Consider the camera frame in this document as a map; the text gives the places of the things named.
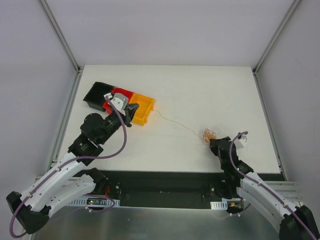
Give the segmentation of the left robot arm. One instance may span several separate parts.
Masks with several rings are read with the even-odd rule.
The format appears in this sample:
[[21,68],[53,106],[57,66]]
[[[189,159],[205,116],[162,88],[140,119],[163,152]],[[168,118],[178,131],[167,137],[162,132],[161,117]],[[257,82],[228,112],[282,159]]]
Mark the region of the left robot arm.
[[26,234],[33,234],[44,227],[49,219],[72,200],[87,194],[102,197],[107,187],[107,178],[97,168],[87,170],[73,183],[67,181],[76,173],[90,165],[94,160],[106,160],[119,155],[125,148],[127,138],[113,154],[101,156],[101,147],[119,128],[127,134],[126,128],[139,108],[137,103],[128,103],[113,111],[106,118],[98,113],[91,113],[81,125],[81,134],[74,140],[68,151],[57,164],[28,189],[19,193],[11,192],[6,201],[12,212],[9,232],[18,239]]

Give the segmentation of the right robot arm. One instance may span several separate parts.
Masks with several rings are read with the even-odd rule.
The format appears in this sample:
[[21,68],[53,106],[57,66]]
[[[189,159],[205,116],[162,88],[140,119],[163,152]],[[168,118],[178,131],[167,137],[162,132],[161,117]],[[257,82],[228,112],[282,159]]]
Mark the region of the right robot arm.
[[209,148],[226,176],[226,194],[246,200],[268,220],[280,240],[318,240],[320,232],[312,211],[287,200],[239,159],[235,142],[247,134],[245,131],[233,139],[227,136],[209,140]]

